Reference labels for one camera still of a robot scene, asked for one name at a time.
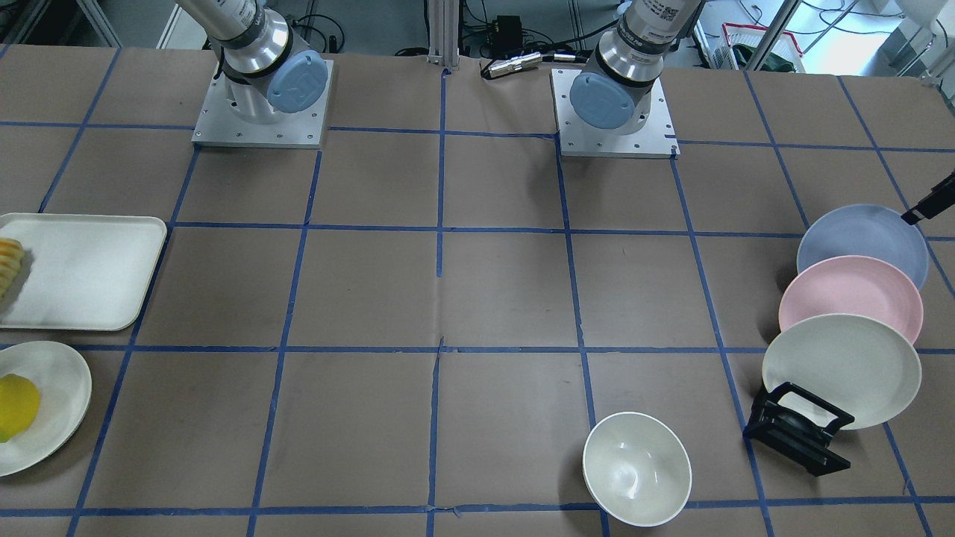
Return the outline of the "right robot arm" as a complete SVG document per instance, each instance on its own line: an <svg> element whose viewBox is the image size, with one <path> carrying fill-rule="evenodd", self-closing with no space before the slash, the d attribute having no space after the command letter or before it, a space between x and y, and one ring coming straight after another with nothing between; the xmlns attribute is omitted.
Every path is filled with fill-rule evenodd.
<svg viewBox="0 0 955 537"><path fill-rule="evenodd" d="M263 1L178 1L205 31L217 66L201 118L224 111L275 125L321 102L331 68L291 23Z"/></svg>

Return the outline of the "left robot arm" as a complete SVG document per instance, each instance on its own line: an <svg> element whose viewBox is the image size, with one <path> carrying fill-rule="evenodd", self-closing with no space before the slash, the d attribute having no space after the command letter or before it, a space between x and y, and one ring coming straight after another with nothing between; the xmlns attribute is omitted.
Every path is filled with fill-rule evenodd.
<svg viewBox="0 0 955 537"><path fill-rule="evenodd" d="M574 78L569 102L586 125L618 134L636 132L664 57L701 1L627 1L616 25L601 35Z"/></svg>

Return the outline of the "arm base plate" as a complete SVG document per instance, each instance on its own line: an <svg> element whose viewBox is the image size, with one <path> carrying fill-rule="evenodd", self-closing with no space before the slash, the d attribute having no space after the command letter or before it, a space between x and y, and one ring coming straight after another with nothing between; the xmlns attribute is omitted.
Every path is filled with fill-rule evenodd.
<svg viewBox="0 0 955 537"><path fill-rule="evenodd" d="M551 71L563 156L671 159L681 154L661 79L636 105L627 123L616 129L601 129L588 125L571 103L571 88L579 74L580 70Z"/></svg>
<svg viewBox="0 0 955 537"><path fill-rule="evenodd" d="M317 102L304 111L282 113L249 85L224 74L210 82L192 142L219 148L294 148L319 150L327 131L334 62L325 59L330 77Z"/></svg>

